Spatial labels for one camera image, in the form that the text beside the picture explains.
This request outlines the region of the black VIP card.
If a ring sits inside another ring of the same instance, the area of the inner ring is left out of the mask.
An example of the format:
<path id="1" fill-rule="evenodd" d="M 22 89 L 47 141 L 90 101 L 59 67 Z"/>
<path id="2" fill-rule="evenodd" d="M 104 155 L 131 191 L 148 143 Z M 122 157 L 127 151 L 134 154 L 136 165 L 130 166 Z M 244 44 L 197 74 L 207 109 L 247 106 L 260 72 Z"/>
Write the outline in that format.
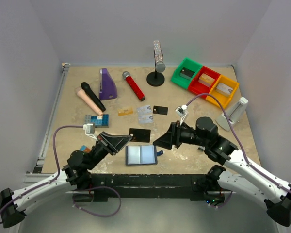
<path id="1" fill-rule="evenodd" d="M 150 136 L 151 136 L 150 129 L 130 128 L 129 134 L 132 136 L 131 142 L 142 142 L 142 143 L 150 142 Z"/>
<path id="2" fill-rule="evenodd" d="M 153 113 L 158 115 L 168 115 L 168 107 L 154 105 Z"/>

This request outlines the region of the silver white credit card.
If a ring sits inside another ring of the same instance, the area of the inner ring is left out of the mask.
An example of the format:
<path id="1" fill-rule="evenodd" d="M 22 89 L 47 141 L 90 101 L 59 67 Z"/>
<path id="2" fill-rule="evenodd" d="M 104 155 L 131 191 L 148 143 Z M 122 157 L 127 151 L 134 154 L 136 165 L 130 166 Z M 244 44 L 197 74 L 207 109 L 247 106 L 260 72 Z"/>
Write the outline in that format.
<path id="1" fill-rule="evenodd" d="M 141 107 L 137 107 L 136 110 L 137 110 L 137 114 L 139 116 L 140 115 L 147 115 L 147 114 L 152 113 L 152 109 L 151 109 L 150 105 L 144 105 L 144 106 L 141 106 Z"/>

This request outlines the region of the gold VIP card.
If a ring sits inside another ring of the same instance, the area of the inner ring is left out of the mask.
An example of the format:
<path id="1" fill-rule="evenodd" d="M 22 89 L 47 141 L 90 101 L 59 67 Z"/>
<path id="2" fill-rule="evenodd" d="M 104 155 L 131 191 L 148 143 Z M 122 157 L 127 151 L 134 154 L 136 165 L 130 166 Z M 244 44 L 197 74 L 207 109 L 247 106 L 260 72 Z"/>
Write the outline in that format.
<path id="1" fill-rule="evenodd" d="M 118 109 L 118 116 L 122 117 L 122 116 L 126 116 L 126 115 L 130 115 L 133 114 L 133 108 L 130 107 L 121 107 Z"/>

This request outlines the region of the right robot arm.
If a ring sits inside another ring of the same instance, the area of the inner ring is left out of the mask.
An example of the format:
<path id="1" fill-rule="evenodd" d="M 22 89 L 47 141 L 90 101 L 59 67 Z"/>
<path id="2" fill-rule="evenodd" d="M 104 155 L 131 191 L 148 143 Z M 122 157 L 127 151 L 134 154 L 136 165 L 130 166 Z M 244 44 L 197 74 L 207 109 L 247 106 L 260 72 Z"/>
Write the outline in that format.
<path id="1" fill-rule="evenodd" d="M 291 183 L 247 158 L 235 144 L 219 135 L 217 125 L 209 117 L 198 118 L 195 128 L 179 121 L 172 122 L 153 145 L 170 150 L 183 143 L 204 147 L 209 159 L 224 166 L 218 176 L 220 187 L 256 201 L 273 221 L 290 226 Z"/>

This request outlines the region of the blue leather card holder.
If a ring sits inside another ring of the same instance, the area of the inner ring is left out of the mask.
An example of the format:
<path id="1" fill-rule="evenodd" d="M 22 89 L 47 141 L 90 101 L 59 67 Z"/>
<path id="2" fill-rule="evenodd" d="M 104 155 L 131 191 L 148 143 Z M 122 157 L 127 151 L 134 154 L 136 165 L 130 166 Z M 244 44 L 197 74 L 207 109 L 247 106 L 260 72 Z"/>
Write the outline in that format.
<path id="1" fill-rule="evenodd" d="M 157 151 L 157 147 L 154 145 L 125 147 L 127 166 L 156 165 L 157 158 L 161 155 L 163 155 L 163 150 Z"/>

